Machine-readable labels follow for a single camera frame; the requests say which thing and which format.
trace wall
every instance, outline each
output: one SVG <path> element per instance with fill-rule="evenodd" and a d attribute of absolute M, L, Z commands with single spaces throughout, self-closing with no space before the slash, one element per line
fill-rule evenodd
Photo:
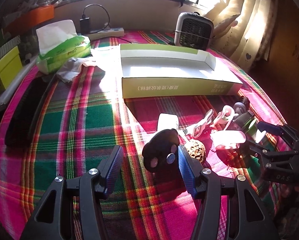
<path fill-rule="evenodd" d="M 279 0 L 269 60 L 250 74 L 286 121 L 299 129 L 299 9 L 293 0 Z"/>
<path fill-rule="evenodd" d="M 51 22 L 72 19 L 76 30 L 80 30 L 80 18 L 86 5 L 98 3 L 106 8 L 112 27 L 126 30 L 157 30 L 172 32 L 181 12 L 204 11 L 187 4 L 179 8 L 179 2 L 170 0 L 82 0 L 55 8 L 55 18 Z M 91 18 L 92 29 L 99 29 L 107 22 L 107 15 L 100 7 L 91 6 L 85 10 Z"/>

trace black mouse toy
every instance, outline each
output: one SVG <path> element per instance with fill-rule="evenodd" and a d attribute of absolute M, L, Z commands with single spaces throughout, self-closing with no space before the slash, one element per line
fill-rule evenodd
<path fill-rule="evenodd" d="M 159 131 L 144 145 L 142 156 L 145 168 L 149 172 L 158 172 L 166 168 L 178 167 L 178 146 L 177 130 Z"/>

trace blue gripper pad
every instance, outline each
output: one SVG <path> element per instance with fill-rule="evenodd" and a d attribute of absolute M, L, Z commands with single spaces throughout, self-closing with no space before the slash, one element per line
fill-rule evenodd
<path fill-rule="evenodd" d="M 195 187 L 195 176 L 189 165 L 189 161 L 192 161 L 189 153 L 183 145 L 179 145 L 178 147 L 178 166 L 180 173 L 182 174 L 182 178 L 186 187 L 186 190 L 189 194 L 192 195 L 192 198 L 195 199 L 197 195 L 197 190 Z"/>
<path fill-rule="evenodd" d="M 101 163 L 99 165 L 99 167 L 101 166 L 100 185 L 104 187 L 104 195 L 106 197 L 113 193 L 115 181 L 123 162 L 123 154 L 123 148 L 119 145 L 115 145 L 112 153 L 106 159 L 104 166 L 101 165 Z"/>
<path fill-rule="evenodd" d="M 268 123 L 268 122 L 263 122 L 260 121 L 258 122 L 258 124 L 256 125 L 257 129 L 262 131 L 266 131 L 272 135 L 276 135 L 276 136 L 281 136 L 283 134 L 280 126 Z"/>

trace green tissue package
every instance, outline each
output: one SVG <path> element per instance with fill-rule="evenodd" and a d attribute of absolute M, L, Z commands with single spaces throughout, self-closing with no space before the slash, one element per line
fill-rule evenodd
<path fill-rule="evenodd" d="M 36 65 L 44 74 L 50 74 L 59 68 L 70 58 L 82 58 L 91 54 L 91 42 L 88 37 L 75 36 L 70 38 L 45 55 L 39 54 Z"/>

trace beige curtain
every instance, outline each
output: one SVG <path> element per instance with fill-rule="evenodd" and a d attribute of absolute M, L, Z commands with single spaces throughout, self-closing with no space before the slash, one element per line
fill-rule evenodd
<path fill-rule="evenodd" d="M 226 25 L 211 47 L 250 70 L 256 60 L 268 57 L 277 6 L 278 0 L 219 0 L 205 15 L 215 26 Z"/>

